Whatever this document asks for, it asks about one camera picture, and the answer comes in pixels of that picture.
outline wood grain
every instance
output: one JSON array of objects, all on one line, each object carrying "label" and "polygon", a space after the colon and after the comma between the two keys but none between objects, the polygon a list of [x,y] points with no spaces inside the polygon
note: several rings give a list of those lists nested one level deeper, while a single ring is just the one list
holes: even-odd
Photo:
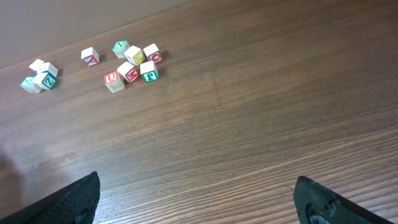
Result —
[{"label": "wood grain", "polygon": [[[111,94],[119,39],[160,80]],[[38,58],[54,90],[0,70],[0,217],[96,170],[95,223],[298,223],[299,175],[398,222],[397,1],[198,0]]]}]

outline cluster of blocks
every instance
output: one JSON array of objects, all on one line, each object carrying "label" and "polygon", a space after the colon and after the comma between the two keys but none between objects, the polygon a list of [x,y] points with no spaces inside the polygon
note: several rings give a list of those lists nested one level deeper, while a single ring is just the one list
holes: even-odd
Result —
[{"label": "cluster of blocks", "polygon": [[21,87],[29,93],[40,93],[42,90],[52,90],[57,84],[58,69],[50,62],[37,59],[29,65],[35,73],[34,77],[26,77]]},{"label": "cluster of blocks", "polygon": [[[105,85],[112,93],[124,89],[123,80],[132,84],[139,77],[139,74],[146,83],[159,79],[156,64],[163,61],[163,56],[155,44],[141,50],[136,46],[130,47],[126,40],[120,40],[115,43],[113,52],[118,58],[126,58],[128,62],[124,62],[116,71],[104,76]],[[92,47],[81,51],[81,59],[89,67],[100,63],[100,57]]]}]

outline alphabet block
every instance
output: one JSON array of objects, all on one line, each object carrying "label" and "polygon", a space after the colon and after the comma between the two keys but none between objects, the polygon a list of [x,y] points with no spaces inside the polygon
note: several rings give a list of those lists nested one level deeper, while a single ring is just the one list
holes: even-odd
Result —
[{"label": "alphabet block", "polygon": [[127,60],[129,60],[129,62],[135,66],[140,65],[145,60],[143,51],[136,46],[131,46],[128,48],[124,55],[126,56]]},{"label": "alphabet block", "polygon": [[89,47],[81,51],[81,59],[89,66],[94,66],[100,63],[100,56],[94,50],[94,48]]},{"label": "alphabet block", "polygon": [[160,63],[163,61],[163,56],[156,44],[151,44],[150,46],[144,48],[144,53],[148,60],[154,61],[155,63]]},{"label": "alphabet block", "polygon": [[117,71],[105,75],[104,79],[106,87],[108,87],[108,89],[111,90],[112,93],[124,90],[123,80],[120,78]]},{"label": "alphabet block", "polygon": [[52,90],[57,84],[57,78],[49,72],[41,72],[34,77],[33,83],[43,90]]},{"label": "alphabet block", "polygon": [[120,65],[118,72],[125,80],[127,80],[128,83],[133,83],[133,81],[139,76],[138,68],[129,62],[124,62]]},{"label": "alphabet block", "polygon": [[141,76],[146,83],[150,83],[159,79],[157,68],[154,61],[142,63],[140,66]]},{"label": "alphabet block", "polygon": [[49,72],[51,75],[53,75],[55,78],[57,77],[58,69],[55,68],[50,62],[43,63],[40,68],[39,68],[39,73],[40,72]]},{"label": "alphabet block", "polygon": [[33,83],[34,78],[35,77],[26,77],[25,80],[21,83],[21,87],[29,93],[40,93],[42,89],[38,87],[35,83]]},{"label": "alphabet block", "polygon": [[130,47],[126,40],[119,40],[113,46],[113,52],[118,56],[118,58],[126,58],[124,55],[125,51]]},{"label": "alphabet block", "polygon": [[40,67],[44,64],[44,62],[40,59],[36,59],[29,68],[32,69],[35,73],[39,72]]}]

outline wooden table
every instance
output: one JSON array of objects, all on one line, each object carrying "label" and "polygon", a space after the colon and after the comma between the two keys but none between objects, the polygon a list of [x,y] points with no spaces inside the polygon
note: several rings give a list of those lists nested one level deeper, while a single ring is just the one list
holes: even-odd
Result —
[{"label": "wooden table", "polygon": [[[95,223],[298,223],[299,175],[398,222],[397,37],[395,0],[199,0],[39,55],[54,90],[2,68],[0,217],[97,170]],[[160,80],[110,93],[120,39]]]}]

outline brown wooden surface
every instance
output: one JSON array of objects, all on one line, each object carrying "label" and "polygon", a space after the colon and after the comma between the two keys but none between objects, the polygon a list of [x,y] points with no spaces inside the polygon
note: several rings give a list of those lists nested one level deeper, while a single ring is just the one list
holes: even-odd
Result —
[{"label": "brown wooden surface", "polygon": [[[398,222],[397,37],[395,0],[199,0],[39,55],[54,90],[1,69],[0,217],[97,170],[96,223],[298,223],[299,175]],[[160,80],[111,94],[119,39]]]}]

